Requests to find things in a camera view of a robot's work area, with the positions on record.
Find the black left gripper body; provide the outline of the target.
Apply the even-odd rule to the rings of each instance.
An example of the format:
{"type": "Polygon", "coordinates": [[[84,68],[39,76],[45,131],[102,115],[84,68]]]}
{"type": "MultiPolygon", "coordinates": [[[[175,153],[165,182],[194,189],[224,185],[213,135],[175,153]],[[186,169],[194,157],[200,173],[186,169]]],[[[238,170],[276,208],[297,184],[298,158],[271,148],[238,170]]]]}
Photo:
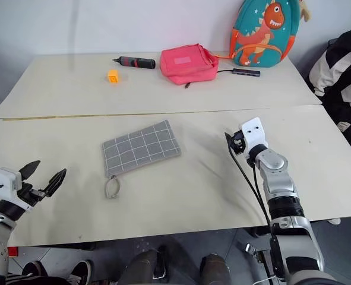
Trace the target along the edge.
{"type": "Polygon", "coordinates": [[[33,189],[33,185],[23,182],[21,189],[17,191],[17,196],[28,205],[36,205],[46,196],[42,190],[33,189]]]}

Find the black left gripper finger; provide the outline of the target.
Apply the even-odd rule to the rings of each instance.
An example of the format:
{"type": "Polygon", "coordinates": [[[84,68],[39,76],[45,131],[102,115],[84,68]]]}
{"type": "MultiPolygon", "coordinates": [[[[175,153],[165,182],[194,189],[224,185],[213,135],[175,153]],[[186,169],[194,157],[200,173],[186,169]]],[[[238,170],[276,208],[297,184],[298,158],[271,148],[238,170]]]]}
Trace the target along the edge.
{"type": "Polygon", "coordinates": [[[67,170],[62,169],[49,180],[47,187],[43,190],[45,197],[51,197],[56,192],[56,190],[62,185],[66,174],[67,170]]]}
{"type": "Polygon", "coordinates": [[[19,173],[21,174],[21,180],[24,181],[28,179],[35,172],[39,164],[40,164],[40,160],[36,160],[22,167],[19,170],[19,173]]]}

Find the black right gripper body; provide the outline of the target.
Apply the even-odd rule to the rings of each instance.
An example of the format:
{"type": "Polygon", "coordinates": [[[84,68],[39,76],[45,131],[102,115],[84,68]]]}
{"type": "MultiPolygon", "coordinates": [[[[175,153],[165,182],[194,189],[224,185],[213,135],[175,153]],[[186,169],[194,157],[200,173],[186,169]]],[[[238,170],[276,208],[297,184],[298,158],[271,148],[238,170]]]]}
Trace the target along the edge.
{"type": "Polygon", "coordinates": [[[242,154],[245,150],[246,144],[244,138],[243,131],[239,130],[229,139],[229,146],[236,155],[242,154]]]}

